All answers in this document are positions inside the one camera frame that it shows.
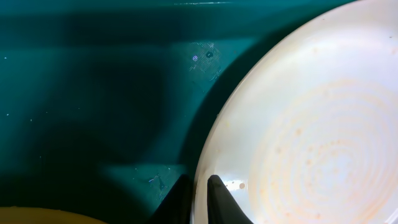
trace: teal surface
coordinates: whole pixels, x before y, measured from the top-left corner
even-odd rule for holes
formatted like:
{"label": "teal surface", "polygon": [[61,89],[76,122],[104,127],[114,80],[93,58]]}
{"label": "teal surface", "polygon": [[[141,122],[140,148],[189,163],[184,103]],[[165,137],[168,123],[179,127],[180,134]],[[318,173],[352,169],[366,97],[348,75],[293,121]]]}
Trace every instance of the teal surface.
{"label": "teal surface", "polygon": [[250,68],[346,2],[0,1],[0,206],[144,222]]}

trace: orange stain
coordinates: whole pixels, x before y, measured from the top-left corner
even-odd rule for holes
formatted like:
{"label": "orange stain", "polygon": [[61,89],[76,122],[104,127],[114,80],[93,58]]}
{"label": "orange stain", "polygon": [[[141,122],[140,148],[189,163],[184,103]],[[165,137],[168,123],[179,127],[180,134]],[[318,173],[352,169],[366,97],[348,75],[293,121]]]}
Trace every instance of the orange stain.
{"label": "orange stain", "polygon": [[300,128],[298,128],[298,129],[296,130],[296,135],[297,135],[297,136],[300,136],[300,135],[301,135],[301,133],[302,133],[301,129],[300,129]]}

